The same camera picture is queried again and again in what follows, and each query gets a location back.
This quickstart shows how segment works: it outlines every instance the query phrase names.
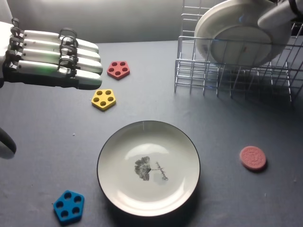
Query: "hole in pentagon block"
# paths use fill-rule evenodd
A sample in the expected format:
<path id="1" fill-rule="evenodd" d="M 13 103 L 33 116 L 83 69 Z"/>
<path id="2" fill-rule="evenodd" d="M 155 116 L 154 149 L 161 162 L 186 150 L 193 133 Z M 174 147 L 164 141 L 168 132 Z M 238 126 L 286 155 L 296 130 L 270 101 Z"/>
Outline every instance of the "hole in pentagon block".
<path id="1" fill-rule="evenodd" d="M 65 193 L 65 194 L 64 194 L 64 198 L 65 198 L 66 200 L 69 200 L 69 199 L 71 198 L 71 193 L 70 193 L 70 192 Z"/>
<path id="2" fill-rule="evenodd" d="M 61 218 L 66 218 L 68 216 L 68 211 L 64 210 L 61 212 Z"/>
<path id="3" fill-rule="evenodd" d="M 75 203 L 79 203 L 79 202 L 81 202 L 81 200 L 82 200 L 81 196 L 78 196 L 78 195 L 74 198 Z"/>
<path id="4" fill-rule="evenodd" d="M 60 209 L 60 208 L 62 208 L 62 207 L 63 207 L 63 202 L 58 201 L 58 202 L 56 203 L 56 208 Z"/>
<path id="5" fill-rule="evenodd" d="M 73 214 L 79 214 L 80 209 L 79 209 L 79 207 L 74 207 L 71 211 Z"/>

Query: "metal wire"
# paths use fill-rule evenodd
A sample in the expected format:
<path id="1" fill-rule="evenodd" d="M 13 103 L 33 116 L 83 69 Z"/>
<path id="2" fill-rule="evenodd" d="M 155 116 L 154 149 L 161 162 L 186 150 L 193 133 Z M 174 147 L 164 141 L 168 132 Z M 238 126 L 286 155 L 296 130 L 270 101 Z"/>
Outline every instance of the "metal wire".
<path id="1" fill-rule="evenodd" d="M 220 91 L 229 91 L 230 97 L 234 94 L 244 93 L 260 95 L 286 96 L 293 103 L 303 88 L 303 37 L 299 34 L 303 31 L 303 23 L 294 23 L 292 30 L 298 29 L 298 35 L 291 37 L 288 45 L 285 46 L 281 54 L 272 61 L 267 62 L 257 68 L 247 69 L 245 65 L 239 64 L 243 48 L 246 44 L 258 45 L 258 51 L 253 58 L 256 61 L 260 50 L 268 43 L 235 41 L 223 39 L 208 39 L 194 37 L 195 27 L 199 19 L 212 6 L 206 5 L 203 0 L 183 0 L 183 10 L 181 14 L 181 31 L 178 38 L 178 53 L 175 62 L 174 89 L 178 86 L 189 86 L 189 92 L 195 87 L 206 90 L 213 89 L 219 96 Z M 222 61 L 226 53 L 226 46 L 229 42 L 238 42 L 241 51 L 236 64 L 214 62 L 210 57 L 210 48 L 207 56 L 202 57 L 197 49 L 197 40 L 222 43 Z"/>

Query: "gray tablecloth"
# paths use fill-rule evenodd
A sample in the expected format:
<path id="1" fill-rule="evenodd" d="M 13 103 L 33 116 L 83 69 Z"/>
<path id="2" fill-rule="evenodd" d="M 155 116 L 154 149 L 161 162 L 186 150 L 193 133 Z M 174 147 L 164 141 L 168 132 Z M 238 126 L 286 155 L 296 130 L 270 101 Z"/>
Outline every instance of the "gray tablecloth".
<path id="1" fill-rule="evenodd" d="M 296 227 L 303 223 L 303 140 L 297 109 L 216 97 L 187 87 L 174 93 L 177 42 L 99 44 L 105 70 L 127 61 L 121 81 L 102 74 L 117 104 L 91 105 L 94 91 L 6 83 L 0 89 L 0 126 L 15 140 L 13 159 L 0 159 L 0 226 L 60 226 L 53 202 L 65 191 L 85 196 L 73 226 Z M 201 177 L 180 209 L 156 218 L 128 215 L 111 205 L 97 181 L 97 158 L 121 127 L 142 120 L 173 124 L 195 144 Z M 240 150 L 264 150 L 268 168 L 246 170 Z"/>

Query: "bowl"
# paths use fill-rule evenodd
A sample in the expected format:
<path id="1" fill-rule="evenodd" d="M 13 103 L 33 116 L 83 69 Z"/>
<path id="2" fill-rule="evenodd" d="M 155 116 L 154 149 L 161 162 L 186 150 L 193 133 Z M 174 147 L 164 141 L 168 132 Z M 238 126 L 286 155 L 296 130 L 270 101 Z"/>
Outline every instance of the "bowl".
<path id="1" fill-rule="evenodd" d="M 195 29 L 195 37 L 206 38 L 196 39 L 199 52 L 207 61 L 246 69 L 274 59 L 291 36 L 291 23 L 264 30 L 258 19 L 275 6 L 268 0 L 228 0 L 214 6 Z"/>
<path id="2" fill-rule="evenodd" d="M 103 146 L 97 177 L 105 196 L 119 209 L 151 217 L 180 207 L 200 177 L 200 160 L 189 137 L 157 121 L 136 122 Z"/>

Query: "dish rack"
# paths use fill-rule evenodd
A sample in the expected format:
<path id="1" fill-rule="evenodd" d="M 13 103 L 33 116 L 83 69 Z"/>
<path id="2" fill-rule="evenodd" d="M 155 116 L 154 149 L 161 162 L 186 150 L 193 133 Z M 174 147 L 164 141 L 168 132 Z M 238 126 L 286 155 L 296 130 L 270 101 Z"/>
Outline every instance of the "dish rack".
<path id="1" fill-rule="evenodd" d="M 299 36 L 303 23 L 293 23 L 292 31 L 298 31 L 297 35 L 291 36 L 281 54 L 257 68 L 248 70 L 239 64 L 210 62 L 208 57 L 204 59 L 197 50 L 197 39 L 205 39 L 210 44 L 214 40 L 224 42 L 225 45 L 227 42 L 243 43 L 194 37 L 199 19 L 218 3 L 218 0 L 183 0 L 181 32 L 175 62 L 175 91 L 178 86 L 188 86 L 189 92 L 200 87 L 203 95 L 206 90 L 214 90 L 217 96 L 221 92 L 229 92 L 231 98 L 236 94 L 244 94 L 245 97 L 256 96 L 259 99 L 265 96 L 279 96 L 285 97 L 293 104 L 303 87 L 303 36 Z"/>

